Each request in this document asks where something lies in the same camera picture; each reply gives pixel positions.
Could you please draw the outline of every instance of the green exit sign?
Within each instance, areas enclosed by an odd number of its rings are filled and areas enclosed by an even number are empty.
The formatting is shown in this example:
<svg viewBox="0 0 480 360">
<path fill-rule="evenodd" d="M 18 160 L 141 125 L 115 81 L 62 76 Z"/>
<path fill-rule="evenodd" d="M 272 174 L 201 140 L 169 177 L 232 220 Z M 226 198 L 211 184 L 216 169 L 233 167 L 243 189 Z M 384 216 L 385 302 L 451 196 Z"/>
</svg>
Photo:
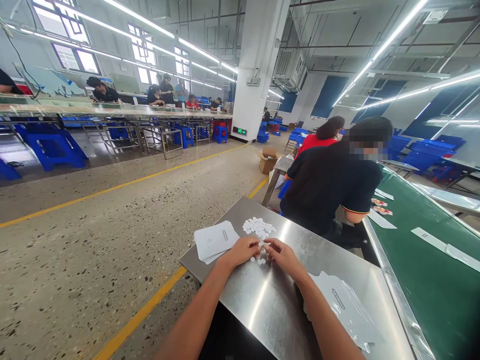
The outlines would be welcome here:
<svg viewBox="0 0 480 360">
<path fill-rule="evenodd" d="M 240 134 L 240 135 L 245 135 L 245 136 L 247 135 L 247 130 L 241 129 L 241 128 L 236 127 L 236 126 L 233 127 L 233 132 L 235 134 Z"/>
</svg>

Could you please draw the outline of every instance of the speckled floor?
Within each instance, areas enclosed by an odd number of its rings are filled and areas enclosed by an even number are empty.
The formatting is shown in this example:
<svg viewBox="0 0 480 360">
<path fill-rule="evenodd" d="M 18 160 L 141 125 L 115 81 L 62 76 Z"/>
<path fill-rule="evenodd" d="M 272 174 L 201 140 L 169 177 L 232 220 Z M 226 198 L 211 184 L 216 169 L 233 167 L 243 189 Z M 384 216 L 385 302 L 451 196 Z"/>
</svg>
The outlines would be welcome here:
<svg viewBox="0 0 480 360">
<path fill-rule="evenodd" d="M 269 145 L 283 150 L 287 137 L 272 138 Z M 1 228 L 2 359 L 94 357 L 178 269 L 193 232 L 215 223 L 265 178 L 256 155 L 262 144 L 242 145 L 212 143 L 168 161 L 160 154 L 0 189 L 5 222 L 220 153 Z M 188 277 L 115 359 L 156 351 L 195 293 Z"/>
</svg>

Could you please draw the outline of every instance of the worker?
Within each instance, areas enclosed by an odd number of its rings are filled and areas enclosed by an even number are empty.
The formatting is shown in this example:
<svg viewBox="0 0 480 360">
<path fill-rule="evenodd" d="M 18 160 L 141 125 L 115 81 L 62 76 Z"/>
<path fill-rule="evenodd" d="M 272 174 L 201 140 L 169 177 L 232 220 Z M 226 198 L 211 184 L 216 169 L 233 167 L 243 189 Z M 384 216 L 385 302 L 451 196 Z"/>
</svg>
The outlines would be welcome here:
<svg viewBox="0 0 480 360">
<path fill-rule="evenodd" d="M 210 110 L 212 111 L 217 111 L 217 108 L 219 107 L 219 105 L 222 103 L 222 99 L 220 97 L 217 97 L 215 100 L 213 100 L 211 103 L 210 103 Z"/>
<path fill-rule="evenodd" d="M 266 106 L 263 108 L 263 116 L 261 119 L 267 123 L 270 121 L 270 112 Z"/>
<path fill-rule="evenodd" d="M 186 108 L 192 109 L 192 110 L 200 110 L 199 103 L 197 102 L 195 95 L 192 93 L 188 96 L 188 101 L 186 102 Z"/>
<path fill-rule="evenodd" d="M 182 104 L 187 101 L 187 90 L 185 89 L 185 81 L 178 79 L 178 84 L 175 86 L 176 95 L 178 96 L 178 107 L 181 108 Z"/>
<path fill-rule="evenodd" d="M 119 98 L 119 93 L 107 85 L 104 84 L 102 80 L 100 80 L 96 76 L 90 76 L 86 81 L 86 84 L 89 87 L 95 88 L 93 90 L 93 96 L 101 102 L 101 103 L 119 103 L 121 104 L 122 101 Z"/>
<path fill-rule="evenodd" d="M 24 93 L 19 89 L 10 76 L 0 68 L 0 93 L 1 94 L 17 94 Z"/>
<path fill-rule="evenodd" d="M 163 80 L 160 83 L 160 95 L 162 100 L 165 102 L 167 105 L 175 105 L 174 101 L 174 88 L 172 84 L 170 84 L 171 78 L 170 75 L 167 73 L 163 74 Z"/>
<path fill-rule="evenodd" d="M 258 256 L 261 247 L 256 237 L 241 237 L 217 261 L 200 290 L 177 320 L 157 353 L 156 360 L 196 360 L 212 324 L 215 309 L 227 280 L 240 264 Z M 292 248 L 278 239 L 265 239 L 265 251 L 298 286 L 313 325 L 324 360 L 365 360 L 361 350 L 347 333 L 337 315 Z M 276 271 L 273 276 L 281 276 Z"/>
<path fill-rule="evenodd" d="M 382 171 L 369 158 L 385 150 L 392 132 L 390 120 L 370 117 L 346 130 L 342 141 L 302 151 L 286 173 L 292 183 L 280 202 L 283 216 L 337 245 L 360 247 L 358 237 L 345 236 L 355 229 L 336 221 L 336 210 L 342 206 L 353 224 L 370 212 Z"/>
<path fill-rule="evenodd" d="M 146 95 L 146 100 L 148 101 L 148 105 L 154 106 L 165 106 L 165 101 L 162 100 L 160 96 L 160 85 L 153 84 L 148 88 L 148 94 Z"/>
<path fill-rule="evenodd" d="M 326 123 L 320 126 L 315 134 L 308 135 L 304 140 L 302 146 L 298 150 L 299 156 L 305 150 L 317 146 L 330 146 L 337 142 L 335 137 L 345 125 L 345 119 L 341 116 L 333 116 L 329 118 Z"/>
</svg>

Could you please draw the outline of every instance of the stack of cards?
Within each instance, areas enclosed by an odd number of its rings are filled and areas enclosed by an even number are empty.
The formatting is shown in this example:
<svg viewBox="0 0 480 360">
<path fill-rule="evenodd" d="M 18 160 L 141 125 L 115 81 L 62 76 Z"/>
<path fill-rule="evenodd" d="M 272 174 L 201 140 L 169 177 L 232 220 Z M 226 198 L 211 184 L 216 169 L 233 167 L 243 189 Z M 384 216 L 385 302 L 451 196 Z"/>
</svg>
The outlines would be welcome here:
<svg viewBox="0 0 480 360">
<path fill-rule="evenodd" d="M 206 227 L 193 233 L 198 259 L 210 264 L 227 250 L 231 249 L 240 236 L 235 232 L 230 221 Z"/>
</svg>

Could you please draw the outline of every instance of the folded paper box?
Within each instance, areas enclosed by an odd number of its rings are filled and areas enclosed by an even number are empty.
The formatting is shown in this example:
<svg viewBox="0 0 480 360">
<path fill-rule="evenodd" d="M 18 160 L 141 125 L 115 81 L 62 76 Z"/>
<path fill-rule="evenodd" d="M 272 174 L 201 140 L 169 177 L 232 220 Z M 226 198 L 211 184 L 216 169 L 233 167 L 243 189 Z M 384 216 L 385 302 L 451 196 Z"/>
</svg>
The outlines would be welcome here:
<svg viewBox="0 0 480 360">
<path fill-rule="evenodd" d="M 262 151 L 257 151 L 256 154 L 260 158 L 258 167 L 262 174 L 271 172 L 277 163 L 277 149 L 271 146 L 265 146 Z"/>
</svg>

